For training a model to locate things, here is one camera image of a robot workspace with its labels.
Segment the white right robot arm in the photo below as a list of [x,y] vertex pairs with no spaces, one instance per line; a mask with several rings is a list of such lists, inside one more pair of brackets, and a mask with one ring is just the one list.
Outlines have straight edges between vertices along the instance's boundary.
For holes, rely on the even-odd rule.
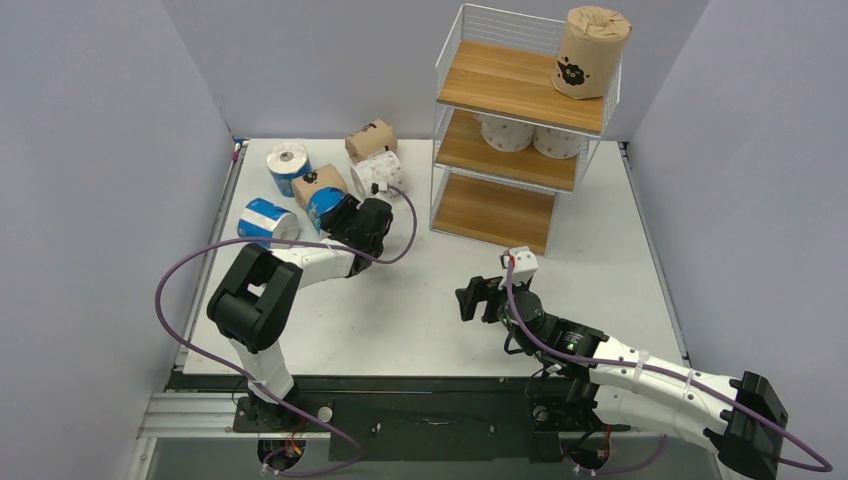
[[625,345],[602,331],[546,312],[528,283],[511,291],[503,277],[470,279],[456,290],[460,317],[500,324],[507,340],[539,361],[545,374],[570,379],[560,411],[550,413],[577,428],[628,426],[700,446],[750,479],[777,476],[783,439],[759,422],[785,427],[788,413],[768,379],[746,371],[739,378],[703,373]]

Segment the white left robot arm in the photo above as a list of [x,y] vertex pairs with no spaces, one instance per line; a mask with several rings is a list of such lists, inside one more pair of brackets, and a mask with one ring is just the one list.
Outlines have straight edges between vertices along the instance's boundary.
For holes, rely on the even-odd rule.
[[207,305],[207,316],[230,341],[250,375],[249,405],[272,429],[298,416],[296,384],[278,341],[296,294],[319,282],[350,278],[381,256],[393,220],[389,202],[346,195],[321,215],[327,236],[314,246],[271,250],[244,246]]

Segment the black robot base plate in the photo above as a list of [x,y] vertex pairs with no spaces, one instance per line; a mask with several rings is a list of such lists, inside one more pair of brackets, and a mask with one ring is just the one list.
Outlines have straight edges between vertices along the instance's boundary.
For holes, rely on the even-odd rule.
[[290,403],[336,427],[329,458],[367,461],[558,462],[594,452],[609,430],[562,377],[300,376]]

